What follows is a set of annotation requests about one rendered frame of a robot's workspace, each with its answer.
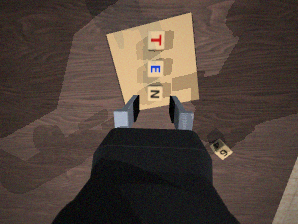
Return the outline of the tan flat mat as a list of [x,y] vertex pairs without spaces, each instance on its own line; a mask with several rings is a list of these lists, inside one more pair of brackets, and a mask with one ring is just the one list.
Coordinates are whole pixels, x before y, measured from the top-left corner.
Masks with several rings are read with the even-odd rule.
[[[165,31],[164,51],[148,50],[148,31]],[[192,14],[106,34],[125,104],[139,95],[140,110],[199,99]],[[164,61],[163,77],[148,77],[148,61]],[[162,85],[162,101],[148,101],[148,85]]]

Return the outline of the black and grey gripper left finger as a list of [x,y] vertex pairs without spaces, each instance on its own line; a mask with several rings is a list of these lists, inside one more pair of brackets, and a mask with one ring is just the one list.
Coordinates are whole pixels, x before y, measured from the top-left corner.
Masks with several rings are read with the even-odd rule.
[[139,95],[133,95],[122,109],[114,111],[115,128],[131,128],[140,112]]

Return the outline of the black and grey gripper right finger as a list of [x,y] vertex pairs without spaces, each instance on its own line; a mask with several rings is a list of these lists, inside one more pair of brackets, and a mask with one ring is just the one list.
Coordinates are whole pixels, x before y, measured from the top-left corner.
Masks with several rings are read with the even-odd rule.
[[192,131],[194,113],[185,110],[177,96],[170,96],[169,115],[175,129]]

